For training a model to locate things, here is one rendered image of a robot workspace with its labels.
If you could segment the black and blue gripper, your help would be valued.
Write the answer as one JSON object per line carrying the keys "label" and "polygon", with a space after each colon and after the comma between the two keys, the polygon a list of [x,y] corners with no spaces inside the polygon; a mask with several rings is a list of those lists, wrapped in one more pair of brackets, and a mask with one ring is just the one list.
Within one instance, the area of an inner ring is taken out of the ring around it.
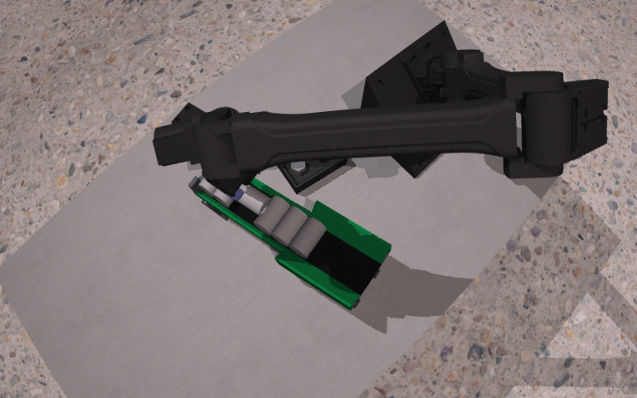
{"label": "black and blue gripper", "polygon": [[207,180],[207,182],[209,182],[215,188],[217,188],[218,190],[226,194],[232,200],[239,201],[241,197],[243,196],[243,194],[245,193],[239,187],[242,184],[245,186],[248,186],[252,182],[252,180],[255,178],[255,176],[260,173],[261,172],[247,172],[242,177],[240,177],[240,179],[237,182],[234,182],[232,184],[225,185],[225,186],[218,186],[215,184],[215,181],[206,179],[206,178],[205,179]]}

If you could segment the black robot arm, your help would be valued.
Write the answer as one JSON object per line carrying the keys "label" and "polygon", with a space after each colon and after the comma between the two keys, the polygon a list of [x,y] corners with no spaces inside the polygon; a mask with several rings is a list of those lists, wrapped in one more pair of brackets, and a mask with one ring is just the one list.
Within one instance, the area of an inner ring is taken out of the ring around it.
{"label": "black robot arm", "polygon": [[[482,153],[502,157],[508,179],[541,178],[561,176],[564,163],[607,144],[608,80],[500,70],[481,50],[439,54],[430,40],[401,63],[423,104],[277,114],[204,112],[188,102],[154,130],[158,165],[200,163],[204,178],[225,186],[286,163]],[[440,97],[446,103],[434,104]]]}

